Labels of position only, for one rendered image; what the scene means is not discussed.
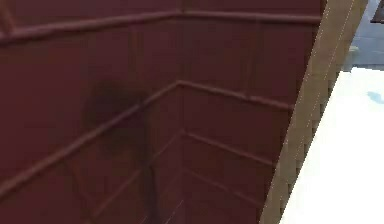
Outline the dark brown furniture piece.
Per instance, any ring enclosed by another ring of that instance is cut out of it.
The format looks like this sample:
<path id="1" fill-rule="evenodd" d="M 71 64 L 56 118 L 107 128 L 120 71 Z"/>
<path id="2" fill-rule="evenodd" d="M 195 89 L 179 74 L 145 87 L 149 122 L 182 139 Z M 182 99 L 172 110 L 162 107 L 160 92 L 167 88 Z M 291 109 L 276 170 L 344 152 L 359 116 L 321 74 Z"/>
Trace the dark brown furniture piece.
<path id="1" fill-rule="evenodd" d="M 371 23 L 384 24 L 384 0 L 380 0 Z"/>

